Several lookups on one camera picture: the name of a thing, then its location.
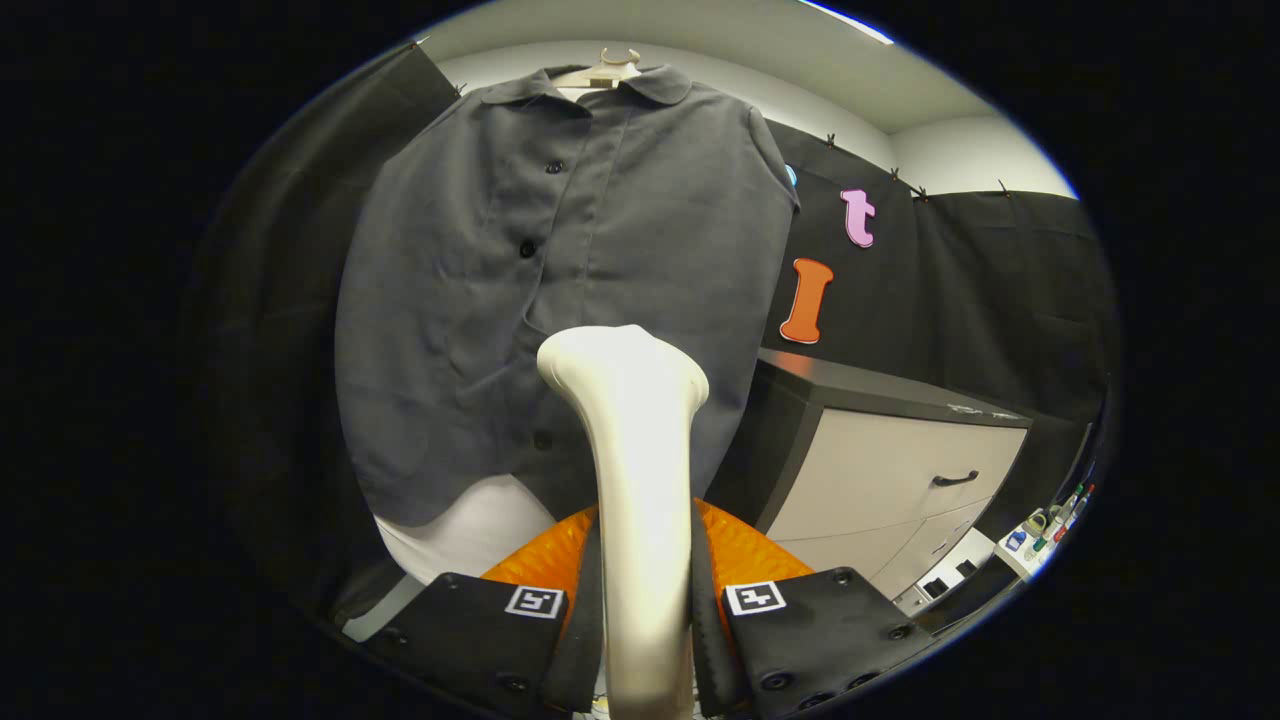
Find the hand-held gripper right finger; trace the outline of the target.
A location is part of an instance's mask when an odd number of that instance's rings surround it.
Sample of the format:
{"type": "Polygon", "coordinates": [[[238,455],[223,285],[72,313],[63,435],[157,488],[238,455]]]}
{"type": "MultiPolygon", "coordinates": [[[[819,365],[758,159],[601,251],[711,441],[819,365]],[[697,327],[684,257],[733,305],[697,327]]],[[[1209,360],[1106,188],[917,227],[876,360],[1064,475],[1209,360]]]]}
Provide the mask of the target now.
{"type": "Polygon", "coordinates": [[[695,685],[709,717],[792,719],[858,694],[934,643],[858,571],[815,571],[699,498],[691,548],[695,685]]]}

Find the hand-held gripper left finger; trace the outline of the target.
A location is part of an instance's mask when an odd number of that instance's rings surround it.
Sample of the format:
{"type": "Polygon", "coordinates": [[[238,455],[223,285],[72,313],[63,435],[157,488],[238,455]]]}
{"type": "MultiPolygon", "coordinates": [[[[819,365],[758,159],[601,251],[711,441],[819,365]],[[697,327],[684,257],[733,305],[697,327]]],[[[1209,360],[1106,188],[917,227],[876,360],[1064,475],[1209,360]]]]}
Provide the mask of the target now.
{"type": "Polygon", "coordinates": [[[503,719],[589,714],[605,643],[596,519],[584,509],[480,577],[402,577],[364,611],[362,642],[503,719]]]}

